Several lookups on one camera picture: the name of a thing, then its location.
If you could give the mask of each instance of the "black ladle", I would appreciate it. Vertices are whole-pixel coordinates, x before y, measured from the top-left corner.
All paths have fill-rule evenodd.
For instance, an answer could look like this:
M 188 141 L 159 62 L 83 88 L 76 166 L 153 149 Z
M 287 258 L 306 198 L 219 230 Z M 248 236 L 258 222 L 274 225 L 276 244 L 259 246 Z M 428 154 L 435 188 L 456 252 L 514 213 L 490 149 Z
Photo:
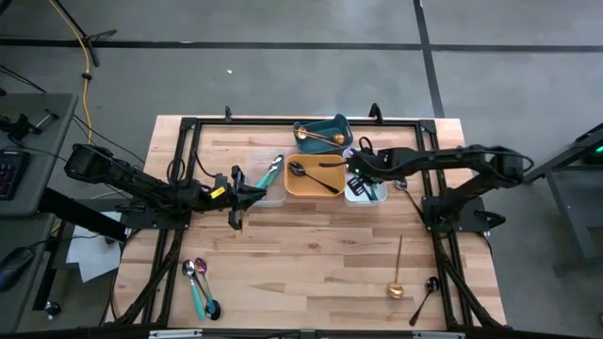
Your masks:
M 418 315 L 421 314 L 421 309 L 423 308 L 427 297 L 431 293 L 436 292 L 440 289 L 440 280 L 436 277 L 430 277 L 427 282 L 425 282 L 425 287 L 427 287 L 427 296 L 425 296 L 423 302 L 421 302 L 421 306 L 418 307 L 418 310 L 416 310 L 415 315 L 413 315 L 413 317 L 411 318 L 411 321 L 408 322 L 411 326 L 414 326 L 416 324 L 416 321 L 418 320 Z
M 313 176 L 311 176 L 310 174 L 306 173 L 305 169 L 303 168 L 302 164 L 300 164 L 299 162 L 295 162 L 295 161 L 291 161 L 288 164 L 289 170 L 291 171 L 291 173 L 293 173 L 294 175 L 297 176 L 307 176 L 308 178 L 314 180 L 315 182 L 325 186 L 325 188 L 327 188 L 328 190 L 330 190 L 331 192 L 333 192 L 333 194 L 339 194 L 339 189 L 333 187 L 333 186 L 329 186 L 323 182 L 321 182 L 319 179 L 314 178 Z

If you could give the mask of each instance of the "clear plastic container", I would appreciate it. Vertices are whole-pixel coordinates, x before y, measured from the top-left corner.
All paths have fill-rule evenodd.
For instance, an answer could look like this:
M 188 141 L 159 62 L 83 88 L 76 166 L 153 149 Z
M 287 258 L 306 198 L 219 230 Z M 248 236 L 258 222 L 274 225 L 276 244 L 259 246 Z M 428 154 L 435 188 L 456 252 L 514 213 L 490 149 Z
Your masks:
M 343 152 L 343 157 L 350 157 L 350 149 L 347 149 Z M 346 170 L 346 188 L 344 190 L 344 195 L 346 197 L 346 205 L 352 207 L 370 207 L 377 206 L 379 203 L 384 202 L 387 199 L 387 184 L 385 182 L 380 183 L 378 185 L 373 186 L 375 190 L 375 196 L 377 196 L 376 201 L 372 201 L 368 198 L 366 193 L 363 193 L 359 196 L 355 195 L 351 188 L 348 186 L 348 181 L 352 178 L 356 177 L 355 174 L 350 173 Z
M 278 173 L 266 187 L 266 196 L 259 202 L 253 204 L 257 207 L 281 207 L 285 204 L 285 161 L 287 158 L 287 150 L 272 149 L 272 150 L 256 150 L 250 151 L 247 154 L 245 163 L 245 182 L 247 185 L 256 186 L 262 178 L 268 173 L 272 166 L 272 161 L 278 155 L 283 156 L 282 166 Z

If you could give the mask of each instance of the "yellow cable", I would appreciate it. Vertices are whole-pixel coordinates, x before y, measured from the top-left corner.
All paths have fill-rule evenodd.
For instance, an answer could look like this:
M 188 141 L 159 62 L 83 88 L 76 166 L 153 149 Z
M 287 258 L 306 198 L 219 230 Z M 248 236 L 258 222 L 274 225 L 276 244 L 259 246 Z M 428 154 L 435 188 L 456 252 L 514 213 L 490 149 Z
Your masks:
M 48 2 L 50 3 L 50 5 L 53 6 L 53 8 L 55 8 L 55 11 L 58 13 L 58 15 L 60 15 L 61 18 L 63 18 L 63 21 L 65 21 L 65 23 L 67 24 L 67 26 L 72 30 L 73 34 L 75 35 L 75 38 L 77 39 L 77 42 L 79 42 L 79 45 L 82 47 L 82 52 L 84 52 L 84 58 L 86 59 L 86 71 L 85 74 L 90 76 L 90 59 L 88 58 L 88 52 L 86 51 L 86 46 L 84 46 L 84 42 L 79 38 L 79 34 L 77 33 L 77 31 L 75 30 L 75 28 L 73 27 L 72 23 L 69 22 L 69 20 L 67 20 L 67 18 L 65 17 L 65 15 L 63 14 L 63 12 L 57 7 L 57 5 L 55 5 L 55 2 L 53 0 L 48 0 Z M 89 86 L 89 79 L 84 78 L 84 94 L 83 94 L 83 99 L 82 99 L 82 103 L 84 105 L 84 112 L 86 113 L 86 120 L 88 121 L 88 144 L 92 143 L 92 121 L 90 119 L 90 113 L 88 111 L 88 86 Z

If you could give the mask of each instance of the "wooden tabletop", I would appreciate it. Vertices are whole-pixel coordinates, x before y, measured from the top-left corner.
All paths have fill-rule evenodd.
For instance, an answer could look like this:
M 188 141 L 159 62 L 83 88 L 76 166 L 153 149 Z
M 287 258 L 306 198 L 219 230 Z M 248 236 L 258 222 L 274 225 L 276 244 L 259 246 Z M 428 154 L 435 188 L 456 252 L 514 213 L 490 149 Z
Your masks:
M 147 173 L 165 178 L 181 118 L 157 117 L 146 161 Z M 459 120 L 436 120 L 436 126 L 441 148 L 464 145 Z M 415 134 L 409 128 L 352 127 L 352 132 L 355 139 L 369 137 L 375 149 L 416 147 Z M 204 126 L 199 155 L 209 172 L 230 174 L 233 165 L 245 169 L 248 151 L 277 147 L 296 152 L 290 127 Z M 458 186 L 471 177 L 471 172 L 453 169 L 446 170 L 446 175 L 449 186 Z M 195 177 L 213 185 L 213 180 L 200 170 L 195 170 Z M 419 202 L 424 194 L 420 175 L 407 179 L 409 192 Z M 408 197 L 392 183 L 387 184 L 388 198 L 378 207 L 349 207 L 342 196 L 301 199 L 291 195 L 283 207 L 254 206 L 245 214 L 243 232 L 228 226 L 226 211 L 194 214 L 179 260 L 182 263 L 202 256 L 207 261 L 207 278 L 214 298 L 222 306 L 222 318 L 203 322 L 197 318 L 190 285 L 178 269 L 170 327 L 444 329 L 439 293 L 428 298 L 416 326 L 408 325 L 427 293 L 425 281 L 437 275 L 435 259 L 431 237 Z M 386 296 L 385 287 L 394 280 L 401 234 L 399 281 L 405 293 L 402 299 L 394 300 Z M 157 235 L 158 231 L 142 231 L 125 249 L 115 286 L 118 315 L 149 279 Z M 467 284 L 490 314 L 504 323 L 497 278 L 486 244 L 477 235 L 459 234 L 459 246 Z M 452 282 L 450 286 L 455 314 L 461 321 L 458 294 Z M 162 294 L 163 285 L 157 290 L 154 318 Z

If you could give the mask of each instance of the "dark teal dish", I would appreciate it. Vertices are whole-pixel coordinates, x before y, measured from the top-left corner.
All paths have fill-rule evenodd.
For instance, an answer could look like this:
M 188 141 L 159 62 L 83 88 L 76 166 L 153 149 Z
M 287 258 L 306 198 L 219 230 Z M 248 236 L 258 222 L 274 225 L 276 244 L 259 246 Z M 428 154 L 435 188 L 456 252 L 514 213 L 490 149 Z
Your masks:
M 329 121 L 317 121 L 302 125 L 299 121 L 293 124 L 293 131 L 300 127 L 305 127 L 308 132 L 323 135 L 328 138 L 332 138 L 336 134 L 342 134 L 346 138 L 346 142 L 341 146 L 333 146 L 326 142 L 316 140 L 312 137 L 305 139 L 294 138 L 298 143 L 298 150 L 304 154 L 339 154 L 341 155 L 354 141 L 353 135 L 351 134 L 350 124 L 346 117 L 341 114 L 337 114 L 332 120 Z

